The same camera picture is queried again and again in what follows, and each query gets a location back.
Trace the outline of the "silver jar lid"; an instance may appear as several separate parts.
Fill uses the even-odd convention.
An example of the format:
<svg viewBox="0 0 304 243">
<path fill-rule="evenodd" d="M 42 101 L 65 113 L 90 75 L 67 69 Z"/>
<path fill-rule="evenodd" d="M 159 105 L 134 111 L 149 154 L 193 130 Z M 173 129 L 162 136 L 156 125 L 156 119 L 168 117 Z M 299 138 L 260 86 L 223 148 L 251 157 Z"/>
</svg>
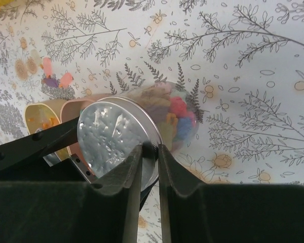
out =
<svg viewBox="0 0 304 243">
<path fill-rule="evenodd" d="M 158 177 L 158 145 L 162 143 L 156 124 L 135 102 L 107 97 L 87 106 L 77 128 L 78 143 L 85 162 L 100 178 L 120 164 L 137 145 L 143 156 L 141 190 Z"/>
</svg>

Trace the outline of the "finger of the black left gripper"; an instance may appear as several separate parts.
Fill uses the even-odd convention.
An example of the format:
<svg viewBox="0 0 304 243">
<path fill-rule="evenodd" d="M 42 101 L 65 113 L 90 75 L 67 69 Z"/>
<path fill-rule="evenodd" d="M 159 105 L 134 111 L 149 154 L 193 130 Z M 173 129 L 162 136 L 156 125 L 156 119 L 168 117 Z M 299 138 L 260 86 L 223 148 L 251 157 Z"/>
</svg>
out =
<svg viewBox="0 0 304 243">
<path fill-rule="evenodd" d="M 90 173 L 78 156 L 67 157 L 53 166 L 44 161 L 44 156 L 78 141 L 77 127 L 78 119 L 74 118 L 0 145 L 0 186 L 101 187 L 95 180 L 89 181 Z"/>
</svg>

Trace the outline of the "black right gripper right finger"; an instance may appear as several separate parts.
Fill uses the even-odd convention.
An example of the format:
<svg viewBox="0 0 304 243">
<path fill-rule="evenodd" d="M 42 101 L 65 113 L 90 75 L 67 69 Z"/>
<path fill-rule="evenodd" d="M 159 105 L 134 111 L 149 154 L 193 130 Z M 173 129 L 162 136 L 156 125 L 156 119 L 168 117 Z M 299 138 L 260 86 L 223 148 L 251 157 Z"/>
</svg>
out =
<svg viewBox="0 0 304 243">
<path fill-rule="evenodd" d="M 207 184 L 159 146 L 163 242 L 304 242 L 304 186 Z"/>
</svg>

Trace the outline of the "silver metal scoop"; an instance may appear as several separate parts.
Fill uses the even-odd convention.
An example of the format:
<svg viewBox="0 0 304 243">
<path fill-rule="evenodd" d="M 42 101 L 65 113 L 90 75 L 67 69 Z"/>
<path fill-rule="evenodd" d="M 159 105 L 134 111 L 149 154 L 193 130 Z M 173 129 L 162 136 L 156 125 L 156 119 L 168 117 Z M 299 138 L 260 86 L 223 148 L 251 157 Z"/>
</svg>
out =
<svg viewBox="0 0 304 243">
<path fill-rule="evenodd" d="M 43 156 L 43 159 L 50 167 L 60 162 L 60 158 L 58 157 L 56 152 Z"/>
</svg>

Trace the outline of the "clear glass jar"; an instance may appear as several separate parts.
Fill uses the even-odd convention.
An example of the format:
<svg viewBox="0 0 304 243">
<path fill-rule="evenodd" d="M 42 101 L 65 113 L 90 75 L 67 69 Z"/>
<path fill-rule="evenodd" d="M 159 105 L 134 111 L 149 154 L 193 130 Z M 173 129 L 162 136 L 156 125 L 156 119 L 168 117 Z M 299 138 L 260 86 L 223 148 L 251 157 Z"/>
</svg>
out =
<svg viewBox="0 0 304 243">
<path fill-rule="evenodd" d="M 176 152 L 196 135 L 199 127 L 198 108 L 193 95 L 184 85 L 157 82 L 131 88 L 119 94 L 137 103 L 152 118 L 163 144 Z"/>
</svg>

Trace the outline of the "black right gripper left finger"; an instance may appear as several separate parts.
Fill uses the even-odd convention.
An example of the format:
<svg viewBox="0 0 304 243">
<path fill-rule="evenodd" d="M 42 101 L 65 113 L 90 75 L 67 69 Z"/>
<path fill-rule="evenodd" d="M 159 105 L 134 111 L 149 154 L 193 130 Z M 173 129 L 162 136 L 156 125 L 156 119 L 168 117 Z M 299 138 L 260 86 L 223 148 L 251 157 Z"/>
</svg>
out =
<svg viewBox="0 0 304 243">
<path fill-rule="evenodd" d="M 142 147 L 94 183 L 0 182 L 0 242 L 136 242 Z"/>
</svg>

